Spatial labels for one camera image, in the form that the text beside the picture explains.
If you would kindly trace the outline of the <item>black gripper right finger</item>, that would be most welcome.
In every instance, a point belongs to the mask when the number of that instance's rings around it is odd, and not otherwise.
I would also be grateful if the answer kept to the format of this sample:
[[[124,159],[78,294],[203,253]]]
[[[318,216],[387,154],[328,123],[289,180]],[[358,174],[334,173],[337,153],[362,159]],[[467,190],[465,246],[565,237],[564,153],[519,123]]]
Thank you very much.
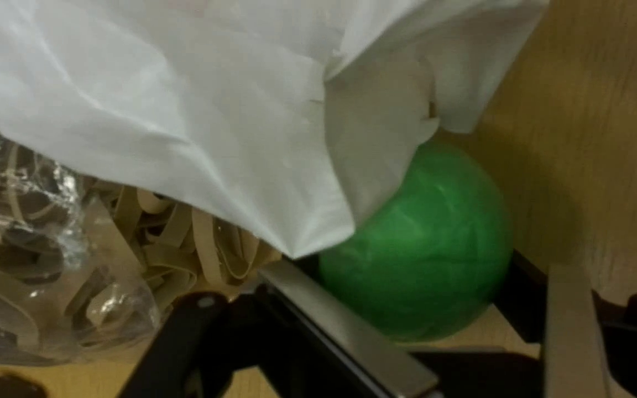
[[[608,364],[585,269],[546,269],[511,256],[497,310],[522,340],[542,345],[542,398],[610,398]]]

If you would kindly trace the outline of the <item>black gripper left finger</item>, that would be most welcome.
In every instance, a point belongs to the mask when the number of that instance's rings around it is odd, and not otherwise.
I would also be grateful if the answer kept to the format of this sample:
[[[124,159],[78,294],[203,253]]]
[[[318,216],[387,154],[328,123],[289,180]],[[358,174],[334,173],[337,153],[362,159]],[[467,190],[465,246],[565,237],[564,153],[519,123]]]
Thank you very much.
[[[438,396],[430,369],[394,348],[294,263],[277,262],[260,269],[260,278],[375,398]]]

